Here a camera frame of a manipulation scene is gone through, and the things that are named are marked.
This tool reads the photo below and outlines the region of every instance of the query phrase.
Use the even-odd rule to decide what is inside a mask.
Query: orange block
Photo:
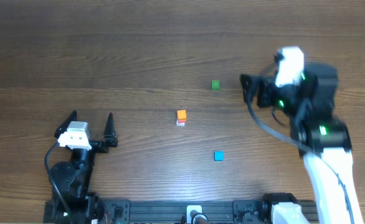
[[[181,122],[181,121],[187,121],[187,111],[186,110],[179,110],[179,111],[177,111],[177,120],[179,122]]]

